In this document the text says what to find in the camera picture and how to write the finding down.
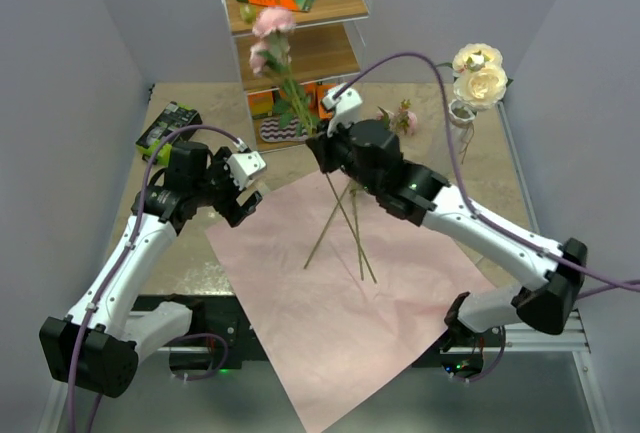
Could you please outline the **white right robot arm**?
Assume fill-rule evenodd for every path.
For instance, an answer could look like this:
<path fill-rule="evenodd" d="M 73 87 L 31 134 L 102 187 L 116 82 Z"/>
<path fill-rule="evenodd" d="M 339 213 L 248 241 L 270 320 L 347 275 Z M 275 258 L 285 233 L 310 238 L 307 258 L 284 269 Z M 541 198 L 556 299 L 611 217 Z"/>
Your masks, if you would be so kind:
<path fill-rule="evenodd" d="M 577 267 L 584 243 L 531 233 L 481 206 L 464 203 L 460 189 L 430 168 L 405 159 L 398 136 L 378 120 L 319 131 L 306 139 L 323 173 L 342 171 L 390 215 L 444 234 L 497 264 L 515 284 L 481 294 L 463 292 L 444 319 L 444 348 L 469 345 L 493 327 L 524 323 L 559 335 L 584 283 Z"/>

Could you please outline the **pink wrapping paper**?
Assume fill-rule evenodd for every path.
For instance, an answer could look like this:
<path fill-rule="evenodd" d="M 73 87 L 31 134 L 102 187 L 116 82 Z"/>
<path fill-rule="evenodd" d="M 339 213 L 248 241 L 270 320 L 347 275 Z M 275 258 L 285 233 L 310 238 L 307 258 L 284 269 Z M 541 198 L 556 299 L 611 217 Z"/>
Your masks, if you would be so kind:
<path fill-rule="evenodd" d="M 266 195 L 240 226 L 207 238 L 303 427 L 321 432 L 376 393 L 444 332 L 463 292 L 491 289 L 450 238 L 357 201 L 377 278 L 360 279 L 356 243 L 333 210 L 340 174 Z"/>

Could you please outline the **large pink rose stem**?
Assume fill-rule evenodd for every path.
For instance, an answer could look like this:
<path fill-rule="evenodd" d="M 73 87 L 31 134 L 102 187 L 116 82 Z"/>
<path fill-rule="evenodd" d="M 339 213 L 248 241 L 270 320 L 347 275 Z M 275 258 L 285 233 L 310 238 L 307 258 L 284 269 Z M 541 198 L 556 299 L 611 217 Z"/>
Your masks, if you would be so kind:
<path fill-rule="evenodd" d="M 256 42 L 250 47 L 249 66 L 254 75 L 269 78 L 284 92 L 284 98 L 275 104 L 280 124 L 288 126 L 297 120 L 298 131 L 311 135 L 317 131 L 320 119 L 311 113 L 311 102 L 301 84 L 294 79 L 289 37 L 295 27 L 294 14 L 288 9 L 271 6 L 257 13 L 252 22 Z M 356 243 L 360 278 L 369 276 L 376 281 L 361 242 L 356 195 L 355 183 L 349 182 L 342 193 L 333 194 L 334 210 L 342 214 Z"/>

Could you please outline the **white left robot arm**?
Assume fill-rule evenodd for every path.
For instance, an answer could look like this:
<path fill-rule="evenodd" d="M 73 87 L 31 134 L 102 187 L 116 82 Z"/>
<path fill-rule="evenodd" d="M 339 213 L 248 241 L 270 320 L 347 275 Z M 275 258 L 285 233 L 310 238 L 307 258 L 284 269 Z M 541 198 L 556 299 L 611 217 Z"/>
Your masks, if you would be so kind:
<path fill-rule="evenodd" d="M 172 294 L 138 319 L 129 314 L 164 252 L 201 208 L 213 208 L 232 227 L 254 213 L 262 196 L 238 201 L 266 169 L 246 146 L 211 152 L 177 142 L 167 167 L 145 175 L 126 228 L 91 287 L 61 319 L 47 318 L 39 339 L 51 376 L 110 398 L 121 396 L 138 366 L 179 339 L 196 345 L 208 331 L 202 301 Z"/>

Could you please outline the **white rose stem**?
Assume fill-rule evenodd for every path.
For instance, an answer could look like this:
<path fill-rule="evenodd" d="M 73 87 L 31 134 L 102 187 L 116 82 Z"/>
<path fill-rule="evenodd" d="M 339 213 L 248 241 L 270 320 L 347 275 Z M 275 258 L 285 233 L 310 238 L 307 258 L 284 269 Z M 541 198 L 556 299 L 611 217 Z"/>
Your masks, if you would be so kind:
<path fill-rule="evenodd" d="M 463 46 L 450 62 L 438 64 L 453 75 L 452 114 L 460 119 L 475 117 L 503 100 L 512 80 L 503 67 L 503 55 L 486 43 Z"/>

